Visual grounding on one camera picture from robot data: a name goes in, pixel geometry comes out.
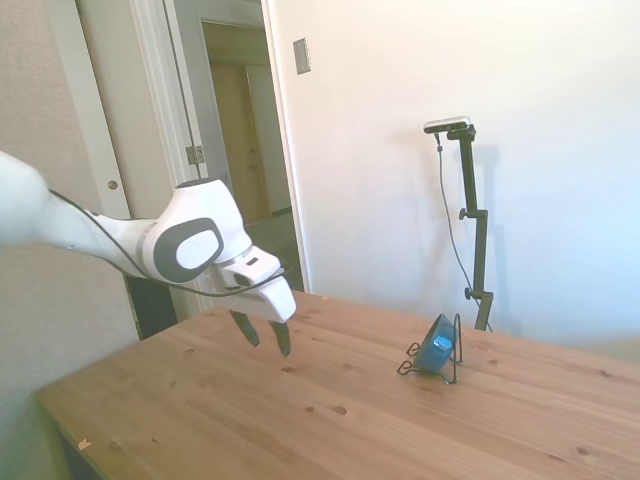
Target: camera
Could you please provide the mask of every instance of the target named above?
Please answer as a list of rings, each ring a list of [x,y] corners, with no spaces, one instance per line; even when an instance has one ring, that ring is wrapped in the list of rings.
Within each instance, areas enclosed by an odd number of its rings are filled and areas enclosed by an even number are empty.
[[[451,117],[427,122],[422,128],[424,133],[431,134],[464,130],[469,128],[469,125],[471,125],[471,119],[469,119],[469,117]]]

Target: table surface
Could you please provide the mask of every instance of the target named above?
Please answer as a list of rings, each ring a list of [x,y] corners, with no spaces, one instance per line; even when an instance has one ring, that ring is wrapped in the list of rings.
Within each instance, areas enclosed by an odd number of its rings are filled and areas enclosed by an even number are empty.
[[[109,479],[638,479],[640,368],[467,329],[459,383],[396,368],[430,322],[296,294],[293,353],[212,310],[46,388]]]

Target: light switch plate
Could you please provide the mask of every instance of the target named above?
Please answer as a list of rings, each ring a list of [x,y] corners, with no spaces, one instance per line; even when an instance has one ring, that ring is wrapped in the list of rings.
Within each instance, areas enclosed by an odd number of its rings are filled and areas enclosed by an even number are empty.
[[[301,38],[293,42],[293,53],[296,57],[296,69],[298,75],[311,71],[311,63],[309,63],[309,49],[307,47],[307,39]]]

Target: black metal stand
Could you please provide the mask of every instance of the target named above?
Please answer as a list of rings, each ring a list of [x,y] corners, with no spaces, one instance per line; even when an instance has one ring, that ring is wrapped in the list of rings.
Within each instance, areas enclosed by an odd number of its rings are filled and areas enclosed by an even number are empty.
[[[464,295],[469,300],[471,297],[480,301],[475,328],[486,330],[489,321],[489,313],[493,302],[493,293],[484,290],[484,271],[487,258],[487,224],[489,211],[478,210],[476,197],[476,179],[473,170],[473,151],[471,143],[476,138],[476,129],[469,125],[465,129],[453,130],[447,133],[449,140],[460,142],[460,155],[462,157],[462,177],[464,180],[464,196],[467,208],[460,210],[460,220],[465,217],[476,220],[476,245],[473,263],[473,290],[464,289]]]
[[[460,314],[459,313],[456,313],[456,316],[453,319],[453,328],[454,328],[455,334],[458,337],[458,341],[453,343],[453,356],[451,358],[449,358],[449,360],[453,364],[453,378],[452,379],[448,379],[441,372],[432,372],[430,370],[424,370],[422,368],[416,368],[416,367],[413,366],[413,363],[410,360],[405,360],[404,362],[402,362],[402,364],[398,367],[398,370],[396,370],[396,372],[398,372],[400,375],[408,375],[411,372],[426,373],[426,374],[429,374],[429,375],[436,375],[436,376],[442,378],[444,383],[446,383],[447,385],[452,385],[454,383],[458,383],[457,365],[459,363],[462,363],[462,329],[460,328]],[[418,353],[418,350],[420,350],[420,347],[421,347],[421,345],[418,342],[414,342],[411,345],[409,345],[409,348],[407,349],[407,356],[415,357],[416,354]]]

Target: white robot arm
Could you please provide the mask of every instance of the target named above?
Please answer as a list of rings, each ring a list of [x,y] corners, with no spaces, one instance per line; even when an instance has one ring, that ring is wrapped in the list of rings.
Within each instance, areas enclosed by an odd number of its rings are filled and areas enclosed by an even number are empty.
[[[100,257],[129,275],[180,286],[201,277],[258,344],[247,315],[267,318],[284,355],[296,304],[280,262],[251,242],[219,180],[179,185],[156,220],[116,220],[50,191],[29,165],[0,152],[0,247],[41,242]]]

